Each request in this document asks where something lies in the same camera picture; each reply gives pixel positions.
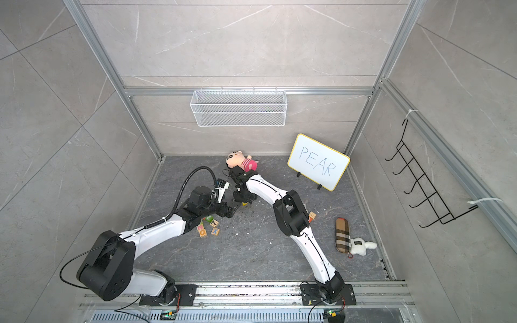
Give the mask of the yellow framed PEAR whiteboard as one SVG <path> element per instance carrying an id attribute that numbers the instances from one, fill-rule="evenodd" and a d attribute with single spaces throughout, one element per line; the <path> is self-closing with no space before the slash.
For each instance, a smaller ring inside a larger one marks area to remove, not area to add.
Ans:
<path id="1" fill-rule="evenodd" d="M 328 191 L 334 191 L 350 164 L 350 157 L 302 133 L 298 134 L 288 166 Z"/>

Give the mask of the plaid plush dog toy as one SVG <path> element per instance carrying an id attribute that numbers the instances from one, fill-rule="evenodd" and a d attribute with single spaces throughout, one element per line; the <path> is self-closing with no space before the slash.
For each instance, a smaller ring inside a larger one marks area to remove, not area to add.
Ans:
<path id="1" fill-rule="evenodd" d="M 347 254 L 350 258 L 355 255 L 365 256 L 368 250 L 375 250 L 378 247 L 375 242 L 365 241 L 362 238 L 352 238 L 347 219 L 341 217 L 337 218 L 335 222 L 335 239 L 336 249 Z"/>

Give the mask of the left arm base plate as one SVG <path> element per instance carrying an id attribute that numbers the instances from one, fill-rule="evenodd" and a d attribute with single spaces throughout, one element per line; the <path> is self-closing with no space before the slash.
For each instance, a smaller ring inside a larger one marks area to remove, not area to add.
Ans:
<path id="1" fill-rule="evenodd" d="M 192 306 L 197 293 L 197 285 L 180 284 L 166 286 L 159 296 L 142 296 L 140 306 Z"/>

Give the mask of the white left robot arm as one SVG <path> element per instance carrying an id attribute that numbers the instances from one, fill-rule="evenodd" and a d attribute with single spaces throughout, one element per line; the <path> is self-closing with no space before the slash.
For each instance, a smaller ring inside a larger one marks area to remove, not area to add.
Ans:
<path id="1" fill-rule="evenodd" d="M 104 301 L 125 294 L 156 297 L 161 303 L 174 298 L 175 281 L 167 274 L 134 268 L 135 260 L 155 246 L 194 230 L 210 215 L 230 217 L 233 208 L 223 199 L 230 184 L 218 180 L 213 189 L 196 187 L 173 212 L 156 222 L 120 234 L 103 232 L 83 260 L 77 280 Z"/>

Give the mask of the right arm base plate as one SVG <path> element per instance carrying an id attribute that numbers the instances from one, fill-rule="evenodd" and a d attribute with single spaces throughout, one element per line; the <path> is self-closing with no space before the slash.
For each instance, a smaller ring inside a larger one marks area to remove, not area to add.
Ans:
<path id="1" fill-rule="evenodd" d="M 301 282 L 299 287 L 304 306 L 313 306 L 316 304 L 344 304 L 345 306 L 355 306 L 357 304 L 354 289 L 350 284 L 345 284 L 340 290 L 339 295 L 335 294 L 333 296 L 316 283 L 307 283 L 304 281 Z"/>

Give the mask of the wooden orange block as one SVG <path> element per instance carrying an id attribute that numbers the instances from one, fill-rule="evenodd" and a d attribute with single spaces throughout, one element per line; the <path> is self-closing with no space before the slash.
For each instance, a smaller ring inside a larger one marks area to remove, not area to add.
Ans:
<path id="1" fill-rule="evenodd" d="M 308 214 L 308 216 L 309 216 L 309 220 L 308 221 L 311 223 L 315 219 L 316 214 L 314 212 L 310 212 Z"/>

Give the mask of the black wall hook rack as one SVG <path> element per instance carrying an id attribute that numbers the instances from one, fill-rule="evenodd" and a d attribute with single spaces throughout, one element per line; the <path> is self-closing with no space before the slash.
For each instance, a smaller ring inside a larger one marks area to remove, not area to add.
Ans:
<path id="1" fill-rule="evenodd" d="M 419 227 L 424 229 L 439 223 L 446 225 L 453 222 L 473 211 L 478 210 L 477 205 L 471 205 L 465 212 L 461 214 L 454 214 L 451 208 L 447 205 L 444 198 L 436 188 L 433 180 L 424 170 L 423 166 L 417 160 L 415 154 L 410 150 L 408 144 L 405 142 L 404 137 L 408 129 L 409 121 L 405 119 L 401 126 L 403 128 L 399 142 L 395 145 L 395 151 L 392 156 L 385 158 L 386 162 L 402 161 L 403 165 L 398 171 L 392 172 L 393 176 L 399 176 L 405 172 L 410 174 L 412 177 L 412 186 L 409 190 L 404 190 L 403 193 L 407 196 L 411 195 L 417 188 L 418 191 L 424 196 L 420 202 L 410 205 L 410 209 L 417 209 L 422 205 L 428 205 L 432 210 L 432 221 L 427 225 L 419 224 Z"/>

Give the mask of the wooden Q block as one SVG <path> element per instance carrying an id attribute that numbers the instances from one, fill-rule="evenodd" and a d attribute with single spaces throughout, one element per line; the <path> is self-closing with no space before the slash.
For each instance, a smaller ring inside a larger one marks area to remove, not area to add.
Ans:
<path id="1" fill-rule="evenodd" d="M 207 230 L 203 226 L 197 226 L 197 231 L 201 238 L 207 237 Z"/>

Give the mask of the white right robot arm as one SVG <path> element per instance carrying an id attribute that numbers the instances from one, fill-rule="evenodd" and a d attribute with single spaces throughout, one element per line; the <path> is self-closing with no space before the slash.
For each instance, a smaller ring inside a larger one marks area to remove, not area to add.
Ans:
<path id="1" fill-rule="evenodd" d="M 308 261 L 323 299 L 337 301 L 345 283 L 316 241 L 299 194 L 277 188 L 255 170 L 245 172 L 235 167 L 229 169 L 229 176 L 236 185 L 236 201 L 250 203 L 258 197 L 272 206 L 279 229 L 293 239 Z"/>

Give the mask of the pink cartoon boy plush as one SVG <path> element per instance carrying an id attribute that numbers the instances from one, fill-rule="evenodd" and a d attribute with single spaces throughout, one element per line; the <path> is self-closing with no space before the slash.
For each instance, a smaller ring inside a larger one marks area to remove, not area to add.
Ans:
<path id="1" fill-rule="evenodd" d="M 226 158 L 227 167 L 233 169 L 241 168 L 244 172 L 257 170 L 258 163 L 252 159 L 252 156 L 245 156 L 242 151 L 232 152 Z"/>

